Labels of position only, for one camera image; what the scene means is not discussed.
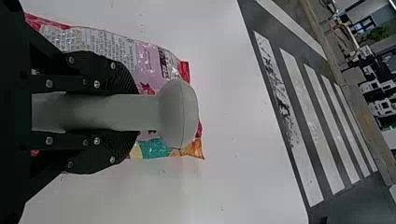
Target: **screw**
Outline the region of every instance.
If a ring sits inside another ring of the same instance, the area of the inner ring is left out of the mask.
[[[83,145],[84,147],[87,147],[89,143],[90,143],[90,142],[88,142],[88,139],[84,139],[84,141],[82,141],[82,145]]]
[[[93,143],[98,146],[100,144],[100,138],[99,137],[95,137],[93,139]]]
[[[116,162],[116,158],[115,157],[110,157],[110,163],[114,164],[114,162]]]
[[[69,61],[69,63],[74,63],[74,58],[70,56],[70,57],[68,58],[68,61]]]
[[[53,86],[53,82],[51,80],[47,79],[46,87],[50,89],[50,88],[52,88],[52,86]]]
[[[46,138],[46,145],[50,146],[53,143],[53,138],[52,137],[47,137]]]
[[[74,163],[72,161],[67,163],[67,168],[71,169],[73,168]]]
[[[94,86],[96,89],[99,89],[99,87],[100,87],[100,81],[95,80],[95,81],[93,82],[93,86]]]

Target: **white cylindrical object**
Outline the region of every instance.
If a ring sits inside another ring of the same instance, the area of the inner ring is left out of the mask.
[[[33,97],[32,116],[36,131],[157,130],[169,147],[177,148],[191,142],[199,122],[195,92],[178,79],[167,82],[155,96],[38,94]]]

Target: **white table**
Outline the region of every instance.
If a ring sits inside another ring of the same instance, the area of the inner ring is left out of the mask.
[[[152,42],[189,61],[206,157],[62,175],[27,204],[21,223],[308,223],[236,0],[21,3],[38,16]]]

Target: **zebra crossing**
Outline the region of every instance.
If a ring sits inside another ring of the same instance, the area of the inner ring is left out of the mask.
[[[273,49],[259,32],[253,33],[265,68],[263,75],[269,80],[267,89],[276,98],[274,109],[307,208],[330,200],[376,172],[341,88],[281,47]],[[280,57],[275,56],[275,51],[280,51]],[[290,99],[293,94],[297,104]],[[319,179],[321,172],[326,181]]]

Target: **snack bag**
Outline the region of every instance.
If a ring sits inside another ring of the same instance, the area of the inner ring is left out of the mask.
[[[131,72],[140,94],[156,94],[170,79],[183,78],[190,83],[189,63],[161,47],[116,35],[104,30],[69,26],[25,13],[26,22],[64,52],[92,51],[122,62]],[[154,159],[192,156],[203,159],[202,124],[195,139],[185,148],[170,148],[156,131],[143,131],[131,150],[130,158]],[[32,151],[38,156],[39,151]]]

